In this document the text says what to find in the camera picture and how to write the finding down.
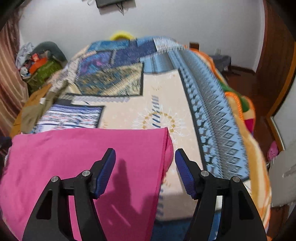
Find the olive green pants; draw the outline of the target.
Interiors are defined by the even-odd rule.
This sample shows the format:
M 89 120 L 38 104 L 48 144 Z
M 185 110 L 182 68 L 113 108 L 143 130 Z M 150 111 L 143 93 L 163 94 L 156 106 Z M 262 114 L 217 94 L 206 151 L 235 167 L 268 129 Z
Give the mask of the olive green pants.
M 53 105 L 58 96 L 58 92 L 50 91 L 45 97 L 41 98 L 39 105 L 33 112 L 33 116 L 28 118 L 29 125 L 24 131 L 21 131 L 21 133 L 30 133 L 41 117 L 45 114 L 45 112 Z

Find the orange fleece blanket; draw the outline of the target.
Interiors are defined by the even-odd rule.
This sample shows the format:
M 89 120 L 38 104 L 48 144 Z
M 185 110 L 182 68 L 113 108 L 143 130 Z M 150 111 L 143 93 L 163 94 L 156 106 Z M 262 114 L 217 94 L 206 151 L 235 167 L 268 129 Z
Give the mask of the orange fleece blanket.
M 250 180 L 245 183 L 245 186 L 259 212 L 264 229 L 268 230 L 272 192 L 263 152 L 253 137 L 256 122 L 254 105 L 248 97 L 241 95 L 227 84 L 209 55 L 194 48 L 190 51 L 200 57 L 210 69 L 210 73 L 218 79 L 224 96 L 230 104 L 248 157 Z

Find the striped pink curtain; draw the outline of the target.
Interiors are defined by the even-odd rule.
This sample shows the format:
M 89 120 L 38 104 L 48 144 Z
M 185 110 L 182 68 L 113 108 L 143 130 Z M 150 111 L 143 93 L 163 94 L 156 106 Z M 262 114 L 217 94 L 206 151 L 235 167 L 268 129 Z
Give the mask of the striped pink curtain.
M 1 30 L 1 136 L 10 134 L 16 117 L 29 97 L 27 84 L 15 65 L 20 47 L 19 20 L 20 14 L 16 9 Z

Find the pile of clothes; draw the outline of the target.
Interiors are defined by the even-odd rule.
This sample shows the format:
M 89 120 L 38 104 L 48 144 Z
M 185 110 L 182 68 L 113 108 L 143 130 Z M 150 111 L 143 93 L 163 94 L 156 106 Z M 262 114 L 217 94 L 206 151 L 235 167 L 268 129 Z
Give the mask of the pile of clothes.
M 29 94 L 40 89 L 57 71 L 63 69 L 68 60 L 58 45 L 51 41 L 35 47 L 24 44 L 16 55 L 16 67 L 27 84 Z

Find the patterned blue bedspread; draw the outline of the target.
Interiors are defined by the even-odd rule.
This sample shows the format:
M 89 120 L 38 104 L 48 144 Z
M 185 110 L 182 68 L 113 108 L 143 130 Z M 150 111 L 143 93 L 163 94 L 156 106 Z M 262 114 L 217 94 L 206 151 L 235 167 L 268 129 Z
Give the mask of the patterned blue bedspread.
M 175 149 L 216 177 L 240 177 L 250 188 L 250 170 L 241 129 L 248 100 L 233 90 L 217 62 L 163 37 L 98 41 L 53 75 L 48 94 L 62 92 L 42 114 L 32 133 L 66 128 L 150 130 L 166 128 Z M 152 221 L 139 202 L 138 179 L 130 160 L 117 161 L 108 194 L 99 202 L 106 211 L 108 240 L 180 240 L 196 201 L 183 189 L 176 165 L 168 160 L 164 182 L 148 201 L 156 201 Z

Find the yellow round object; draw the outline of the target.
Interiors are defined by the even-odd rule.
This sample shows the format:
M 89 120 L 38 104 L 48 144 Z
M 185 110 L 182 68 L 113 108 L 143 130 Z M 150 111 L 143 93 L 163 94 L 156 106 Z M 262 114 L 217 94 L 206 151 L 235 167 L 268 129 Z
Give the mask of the yellow round object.
M 134 40 L 136 37 L 126 31 L 117 31 L 110 38 L 111 41 Z

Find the brown wooden door frame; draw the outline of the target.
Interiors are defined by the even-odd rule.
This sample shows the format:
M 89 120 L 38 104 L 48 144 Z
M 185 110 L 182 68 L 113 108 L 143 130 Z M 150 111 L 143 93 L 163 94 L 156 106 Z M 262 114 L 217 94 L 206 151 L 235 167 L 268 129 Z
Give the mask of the brown wooden door frame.
M 263 1 L 264 36 L 256 70 L 259 90 L 267 101 L 264 115 L 280 151 L 285 149 L 273 117 L 279 111 L 295 78 L 295 27 L 285 1 Z

